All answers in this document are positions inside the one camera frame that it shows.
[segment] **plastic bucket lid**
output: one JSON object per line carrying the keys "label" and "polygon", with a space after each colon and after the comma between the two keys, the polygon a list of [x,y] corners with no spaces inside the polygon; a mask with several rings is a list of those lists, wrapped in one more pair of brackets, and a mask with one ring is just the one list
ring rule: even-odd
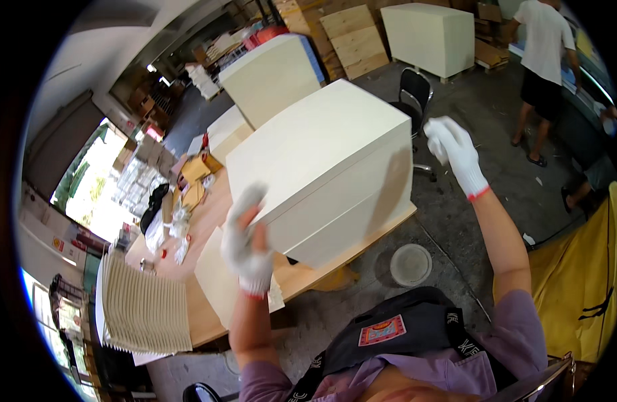
{"label": "plastic bucket lid", "polygon": [[404,245],[393,253],[390,271],[397,284],[404,287],[417,286],[431,273],[431,255],[425,247]]}

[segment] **embroidered patch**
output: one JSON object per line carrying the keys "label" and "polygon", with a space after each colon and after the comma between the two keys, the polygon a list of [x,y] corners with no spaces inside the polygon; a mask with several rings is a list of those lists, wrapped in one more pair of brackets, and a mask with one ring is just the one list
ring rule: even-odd
{"label": "embroidered patch", "polygon": [[402,315],[397,315],[379,324],[362,328],[360,331],[360,341],[357,345],[375,345],[376,343],[388,341],[406,333],[407,328],[404,327]]}

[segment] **gloved hand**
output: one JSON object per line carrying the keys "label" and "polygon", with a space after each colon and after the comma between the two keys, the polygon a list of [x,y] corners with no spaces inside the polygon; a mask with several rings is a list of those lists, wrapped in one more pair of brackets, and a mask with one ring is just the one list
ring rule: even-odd
{"label": "gloved hand", "polygon": [[250,222],[260,211],[266,189],[251,185],[232,205],[226,217],[221,253],[228,268],[239,276],[246,293],[264,298],[271,288],[272,250],[266,241],[266,226]]}
{"label": "gloved hand", "polygon": [[448,161],[460,188],[470,201],[482,196],[489,183],[478,166],[478,152],[469,133],[447,116],[430,118],[424,126],[427,146],[442,165]]}

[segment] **dark apron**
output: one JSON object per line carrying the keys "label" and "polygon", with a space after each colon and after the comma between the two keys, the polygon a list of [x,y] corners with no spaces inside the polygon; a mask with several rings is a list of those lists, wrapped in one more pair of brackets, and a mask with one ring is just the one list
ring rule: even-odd
{"label": "dark apron", "polygon": [[322,379],[379,354],[419,357],[453,347],[464,358],[485,351],[497,390],[516,378],[465,331],[463,312],[435,287],[417,287],[355,317],[311,363],[287,402],[310,401]]}

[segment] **hand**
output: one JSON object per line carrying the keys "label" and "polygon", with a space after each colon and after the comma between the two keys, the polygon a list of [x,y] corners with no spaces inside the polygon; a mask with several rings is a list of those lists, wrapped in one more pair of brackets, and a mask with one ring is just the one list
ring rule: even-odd
{"label": "hand", "polygon": [[442,165],[448,161],[460,188],[470,201],[482,196],[489,183],[478,166],[478,152],[469,133],[450,117],[431,118],[424,126],[427,146]]}
{"label": "hand", "polygon": [[232,205],[226,217],[221,253],[239,285],[246,293],[264,298],[271,288],[272,251],[266,240],[263,223],[249,230],[248,225],[260,211],[266,189],[251,185]]}

